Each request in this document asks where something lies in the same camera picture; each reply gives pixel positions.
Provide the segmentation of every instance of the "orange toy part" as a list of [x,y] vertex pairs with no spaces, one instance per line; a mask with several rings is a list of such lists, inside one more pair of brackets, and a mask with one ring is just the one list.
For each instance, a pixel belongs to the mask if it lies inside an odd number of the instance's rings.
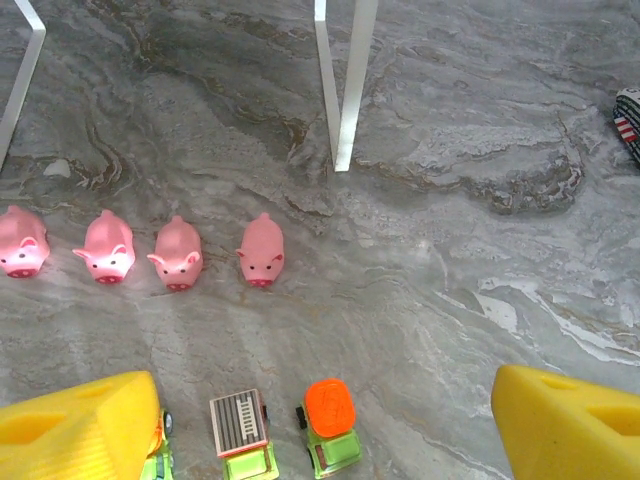
[[341,435],[356,423],[356,409],[349,388],[338,378],[327,378],[311,385],[304,403],[311,428],[321,437]]

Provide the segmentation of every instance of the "green toy truck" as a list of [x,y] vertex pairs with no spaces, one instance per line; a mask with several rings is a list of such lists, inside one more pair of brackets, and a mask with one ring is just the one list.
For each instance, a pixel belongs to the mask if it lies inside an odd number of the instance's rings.
[[151,453],[144,463],[140,480],[173,480],[173,453],[167,438],[171,432],[173,432],[173,417],[163,410],[152,440]]
[[360,439],[353,429],[355,408],[342,380],[329,378],[313,384],[303,404],[296,408],[296,416],[300,428],[307,430],[307,449],[316,480],[360,461]]
[[280,476],[267,435],[267,406],[258,390],[213,399],[211,421],[224,480],[274,480]]

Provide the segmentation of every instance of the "toy truck wheel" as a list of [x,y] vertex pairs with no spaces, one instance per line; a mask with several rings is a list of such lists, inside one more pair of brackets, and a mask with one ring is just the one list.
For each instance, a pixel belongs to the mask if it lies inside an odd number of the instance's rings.
[[173,416],[169,412],[164,412],[162,421],[164,423],[165,434],[171,435],[171,432],[173,432]]
[[298,417],[298,425],[300,426],[300,430],[305,430],[307,428],[307,419],[304,416],[304,409],[302,407],[296,408],[296,416]]

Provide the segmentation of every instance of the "white table leg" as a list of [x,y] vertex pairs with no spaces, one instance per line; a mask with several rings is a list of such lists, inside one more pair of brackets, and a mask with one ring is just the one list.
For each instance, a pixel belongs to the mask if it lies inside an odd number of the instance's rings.
[[347,63],[347,79],[342,99],[342,114],[340,114],[327,32],[327,1],[315,0],[316,40],[320,57],[324,103],[329,124],[331,156],[336,172],[349,171],[377,12],[378,0],[356,0]]
[[27,90],[29,90],[29,84],[31,83],[31,77],[38,63],[38,57],[40,56],[40,50],[44,44],[44,37],[46,35],[46,29],[44,24],[38,17],[38,14],[31,6],[29,0],[15,0],[16,5],[20,9],[20,12],[24,15],[29,22],[29,26],[33,33],[29,39],[29,45],[27,45],[27,51],[22,59],[20,70],[18,70],[18,76],[13,84],[11,95],[9,95],[9,101],[7,102],[7,108],[0,121],[0,169],[4,164],[4,159],[9,150],[9,144],[11,143],[11,137],[13,137],[13,131],[18,123],[20,117],[20,111],[24,104],[24,99],[27,96]]

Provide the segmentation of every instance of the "yellow foam block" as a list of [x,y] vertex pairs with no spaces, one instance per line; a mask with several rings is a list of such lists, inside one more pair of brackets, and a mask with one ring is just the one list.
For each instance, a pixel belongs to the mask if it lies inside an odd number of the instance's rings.
[[138,480],[160,415],[128,372],[0,409],[0,480]]
[[637,395],[505,365],[491,409],[516,480],[640,479]]

